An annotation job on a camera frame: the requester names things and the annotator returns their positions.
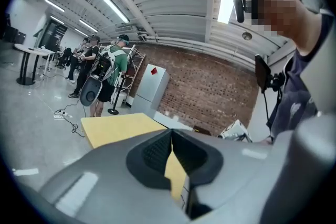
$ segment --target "sneaker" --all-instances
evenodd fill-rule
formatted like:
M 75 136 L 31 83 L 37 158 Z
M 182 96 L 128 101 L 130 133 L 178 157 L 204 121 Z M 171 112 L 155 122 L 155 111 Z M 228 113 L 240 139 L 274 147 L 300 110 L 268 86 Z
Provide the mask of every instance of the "sneaker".
M 73 92 L 73 93 L 69 94 L 68 97 L 70 97 L 70 98 L 77 98 L 78 94 L 76 94 L 76 93 Z

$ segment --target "pipe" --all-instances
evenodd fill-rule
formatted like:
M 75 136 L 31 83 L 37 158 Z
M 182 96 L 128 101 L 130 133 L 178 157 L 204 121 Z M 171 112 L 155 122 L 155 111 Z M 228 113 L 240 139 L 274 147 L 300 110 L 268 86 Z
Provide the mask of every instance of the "pipe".
M 237 57 L 233 57 L 231 54 L 227 54 L 225 52 L 221 52 L 218 53 L 218 50 L 214 50 L 214 49 L 209 49 L 209 48 L 205 48 L 204 46 L 201 48 L 196 48 L 196 47 L 190 47 L 187 44 L 185 45 L 180 45 L 180 44 L 175 44 L 174 42 L 170 42 L 170 43 L 164 43 L 164 42 L 156 42 L 156 41 L 151 41 L 151 40 L 147 40 L 146 42 L 143 41 L 138 41 L 136 43 L 145 43 L 145 44 L 153 44 L 153 45 L 164 45 L 164 46 L 169 46 L 169 47 L 176 47 L 176 48 L 182 48 L 182 49 L 188 49 L 188 50 L 192 50 L 192 51 L 196 51 L 196 52 L 200 52 L 203 54 L 207 54 L 207 55 L 211 55 L 220 59 L 224 59 L 227 60 L 229 62 L 232 63 L 238 63 L 242 66 L 244 66 L 245 68 L 254 71 L 255 70 L 255 65 L 254 63 L 248 63 L 246 61 L 243 61 L 242 59 L 239 59 Z
M 177 41 L 177 42 L 184 42 L 186 44 L 194 44 L 194 45 L 199 45 L 199 46 L 202 46 L 202 47 L 205 47 L 205 48 L 210 48 L 210 49 L 214 49 L 214 50 L 219 50 L 221 52 L 224 52 L 226 54 L 229 54 L 229 55 L 233 55 L 234 54 L 234 51 L 233 50 L 229 50 L 229 49 L 225 49 L 225 48 L 219 48 L 218 46 L 216 45 L 212 45 L 212 44 L 209 44 L 209 43 L 204 43 L 204 42 L 200 42 L 200 41 L 196 41 L 196 40 L 188 40 L 188 39 L 182 39 L 182 38 L 173 38 L 173 37 L 155 37 L 155 36 L 147 36 L 146 39 L 155 39 L 155 40 L 167 40 L 167 41 Z M 244 55 L 241 55 L 241 54 L 236 54 L 236 57 L 246 61 L 246 62 L 249 62 L 251 63 L 252 65 L 254 65 L 254 60 L 244 56 Z

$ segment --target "pants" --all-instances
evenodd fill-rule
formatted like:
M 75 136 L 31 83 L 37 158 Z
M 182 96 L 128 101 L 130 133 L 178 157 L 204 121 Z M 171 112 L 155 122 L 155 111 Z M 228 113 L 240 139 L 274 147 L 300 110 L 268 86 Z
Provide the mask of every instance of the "pants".
M 75 70 L 76 65 L 78 63 L 78 59 L 77 59 L 77 57 L 71 56 L 70 61 L 71 61 L 71 64 L 70 64 L 70 71 L 69 71 L 68 79 L 73 80 L 74 70 Z
M 91 69 L 92 65 L 83 63 L 83 66 L 80 69 L 78 78 L 77 78 L 77 87 L 74 91 L 75 94 L 78 94 L 80 89 L 83 87 L 84 83 L 86 82 L 86 79 L 88 78 L 89 71 Z
M 110 85 L 107 81 L 108 79 L 103 80 L 103 85 L 98 95 L 98 100 L 103 103 L 109 102 L 111 100 L 114 91 L 114 86 Z

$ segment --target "person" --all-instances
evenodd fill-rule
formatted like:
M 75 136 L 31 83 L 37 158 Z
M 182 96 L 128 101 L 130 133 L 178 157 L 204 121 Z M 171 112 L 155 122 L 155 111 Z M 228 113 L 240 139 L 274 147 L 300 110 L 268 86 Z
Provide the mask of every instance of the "person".
M 299 122 L 318 112 L 300 74 L 323 44 L 333 17 L 309 11 L 302 0 L 251 0 L 251 3 L 252 22 L 256 20 L 296 45 L 293 57 L 283 69 L 286 80 L 282 99 L 267 123 L 270 136 L 262 141 L 271 144 L 279 133 L 294 130 Z
M 115 45 L 110 48 L 110 52 L 116 52 L 121 50 L 123 47 L 127 46 L 129 43 L 129 38 L 127 35 L 120 35 L 118 37 L 118 41 Z M 114 84 L 116 80 L 119 78 L 119 73 L 122 72 L 123 74 L 127 71 L 127 64 L 128 59 L 126 54 L 120 54 L 115 57 L 115 66 L 114 66 L 114 73 L 111 77 L 103 80 L 102 88 L 98 95 L 98 98 L 93 102 L 90 106 L 90 117 L 100 117 L 101 113 L 104 108 L 104 103 L 109 102 L 111 100 L 111 96 L 114 92 Z
M 100 38 L 96 35 L 92 35 L 91 36 L 91 41 L 89 44 L 89 49 L 88 51 L 84 54 L 83 57 L 81 57 L 82 60 L 82 66 L 77 78 L 77 86 L 76 89 L 74 90 L 73 93 L 69 94 L 68 97 L 70 98 L 77 98 L 79 97 L 79 91 L 81 90 L 81 88 L 83 87 L 88 73 L 94 63 L 94 60 L 96 58 L 96 56 L 98 55 L 98 51 L 99 51 L 99 47 L 98 47 L 98 43 L 100 41 Z
M 76 68 L 76 65 L 80 61 L 80 57 L 82 53 L 86 50 L 85 46 L 86 44 L 89 43 L 89 39 L 85 37 L 78 45 L 77 48 L 74 49 L 74 53 L 72 54 L 71 60 L 70 60 L 70 71 L 68 77 L 66 77 L 67 80 L 69 80 L 71 83 L 75 83 L 75 80 L 73 80 L 73 75 L 74 75 L 74 70 Z

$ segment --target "white floor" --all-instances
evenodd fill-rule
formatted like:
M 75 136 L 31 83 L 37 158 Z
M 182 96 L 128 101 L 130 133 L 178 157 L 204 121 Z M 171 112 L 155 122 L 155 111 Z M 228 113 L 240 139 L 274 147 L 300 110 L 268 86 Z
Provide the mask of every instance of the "white floor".
M 68 104 L 76 104 L 78 99 L 68 98 L 76 84 L 62 76 L 53 78 L 36 76 L 32 86 L 22 86 L 16 82 L 23 53 L 4 46 L 0 49 L 0 138 L 1 151 L 11 169 L 38 169 L 37 174 L 17 176 L 35 190 L 55 173 L 63 169 L 91 150 L 87 139 L 72 133 L 72 126 L 64 119 L 54 118 L 54 112 Z M 31 76 L 35 57 L 31 56 L 27 76 Z M 47 76 L 68 75 L 69 68 L 60 70 L 51 65 Z M 106 103 L 102 116 L 112 116 L 107 112 L 112 108 Z M 129 108 L 118 108 L 120 114 L 128 114 Z M 89 116 L 89 108 L 78 102 L 66 108 L 68 118 L 79 126 L 80 119 Z

